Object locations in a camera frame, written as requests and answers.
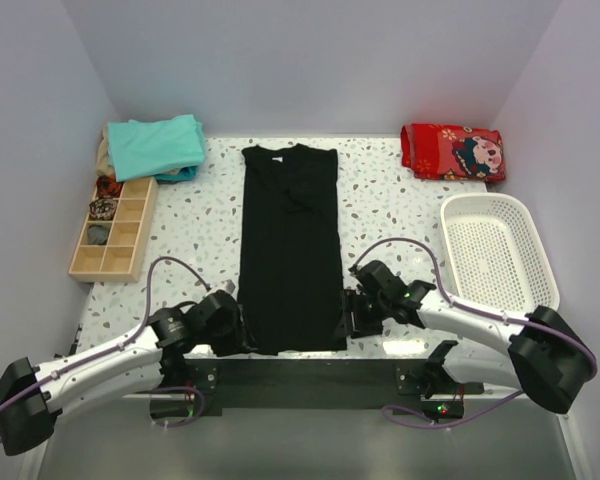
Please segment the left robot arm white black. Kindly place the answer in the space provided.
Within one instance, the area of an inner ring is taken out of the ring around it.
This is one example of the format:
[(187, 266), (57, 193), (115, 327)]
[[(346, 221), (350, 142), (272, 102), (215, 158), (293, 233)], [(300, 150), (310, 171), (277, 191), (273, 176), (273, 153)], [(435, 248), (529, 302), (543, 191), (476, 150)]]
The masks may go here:
[(255, 341), (231, 294), (218, 290), (145, 316), (137, 328), (80, 354), (33, 365), (11, 362), (0, 377), (0, 446), (8, 457), (28, 452), (54, 433), (70, 406), (112, 392), (112, 381), (155, 365), (151, 378), (165, 392), (185, 390), (185, 357), (199, 345), (218, 357), (251, 351)]

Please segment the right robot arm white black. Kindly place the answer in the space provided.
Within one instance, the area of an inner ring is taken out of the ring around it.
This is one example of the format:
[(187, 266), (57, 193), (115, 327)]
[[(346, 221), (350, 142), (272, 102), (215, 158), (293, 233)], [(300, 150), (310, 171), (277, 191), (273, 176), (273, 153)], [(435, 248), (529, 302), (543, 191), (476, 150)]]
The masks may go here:
[(445, 341), (427, 360), (425, 379), (439, 393), (457, 384), (489, 383), (520, 390), (540, 407), (567, 413), (597, 371), (591, 350), (554, 309), (538, 306), (522, 318), (461, 305), (426, 281), (404, 283), (381, 261), (350, 269), (357, 282), (342, 294), (336, 333), (361, 338), (379, 335), (383, 323), (441, 331), (476, 343), (463, 353)]

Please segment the black t shirt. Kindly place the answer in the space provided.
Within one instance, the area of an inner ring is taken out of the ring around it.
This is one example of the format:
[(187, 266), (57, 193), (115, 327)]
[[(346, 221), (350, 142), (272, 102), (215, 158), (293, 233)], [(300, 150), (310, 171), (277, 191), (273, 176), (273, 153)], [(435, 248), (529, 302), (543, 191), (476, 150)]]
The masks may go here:
[(338, 153), (243, 149), (238, 303), (261, 354), (342, 351)]

